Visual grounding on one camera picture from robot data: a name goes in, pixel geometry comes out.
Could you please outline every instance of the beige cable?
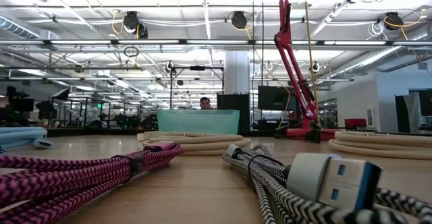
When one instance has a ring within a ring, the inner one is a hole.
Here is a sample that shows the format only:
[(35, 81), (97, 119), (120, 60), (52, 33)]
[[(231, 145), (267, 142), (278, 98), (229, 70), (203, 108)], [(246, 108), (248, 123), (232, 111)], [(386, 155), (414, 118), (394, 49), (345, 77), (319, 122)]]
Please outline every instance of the beige cable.
[(138, 134), (142, 146), (151, 146), (159, 141), (172, 141), (181, 145), (183, 155), (222, 155), (230, 144), (249, 146), (251, 139), (227, 134), (201, 134), (186, 132), (145, 132)]
[(329, 141), (336, 150), (399, 159), (432, 160), (432, 138), (370, 132), (336, 132)]

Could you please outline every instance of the white pillar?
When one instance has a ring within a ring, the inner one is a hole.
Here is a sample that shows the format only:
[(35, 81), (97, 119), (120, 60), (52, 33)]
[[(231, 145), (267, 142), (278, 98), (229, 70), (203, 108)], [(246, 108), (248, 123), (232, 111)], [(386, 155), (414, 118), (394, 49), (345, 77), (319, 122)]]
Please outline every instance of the white pillar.
[(249, 92), (249, 67), (248, 51), (226, 51), (225, 94)]

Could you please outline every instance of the teal plastic bin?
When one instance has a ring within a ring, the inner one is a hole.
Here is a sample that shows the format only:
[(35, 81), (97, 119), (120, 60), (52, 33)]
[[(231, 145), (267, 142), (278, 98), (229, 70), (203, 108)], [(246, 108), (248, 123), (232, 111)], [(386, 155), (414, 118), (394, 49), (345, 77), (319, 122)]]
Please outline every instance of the teal plastic bin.
[(162, 132), (237, 134), (239, 110), (158, 110)]

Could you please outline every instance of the pink braided cable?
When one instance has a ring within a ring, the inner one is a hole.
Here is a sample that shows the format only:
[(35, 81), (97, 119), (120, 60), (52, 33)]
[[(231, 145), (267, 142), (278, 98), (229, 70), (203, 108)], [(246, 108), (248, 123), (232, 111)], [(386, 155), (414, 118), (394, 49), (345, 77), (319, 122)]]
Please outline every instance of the pink braided cable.
[[(0, 213), (0, 223), (55, 223), (131, 177), (168, 164), (180, 153), (180, 145), (175, 144), (162, 152), (145, 150), (87, 161), (0, 156), (0, 167), (26, 169), (0, 176), (0, 208), (30, 200)], [(133, 173), (132, 160), (142, 160)]]

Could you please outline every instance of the usb-a plug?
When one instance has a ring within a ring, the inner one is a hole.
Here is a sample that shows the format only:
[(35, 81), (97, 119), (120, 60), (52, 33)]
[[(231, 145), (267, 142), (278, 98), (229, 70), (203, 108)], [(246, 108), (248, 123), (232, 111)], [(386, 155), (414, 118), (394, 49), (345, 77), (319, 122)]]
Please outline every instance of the usb-a plug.
[(381, 168), (367, 161), (329, 159), (318, 201), (359, 210), (372, 208)]

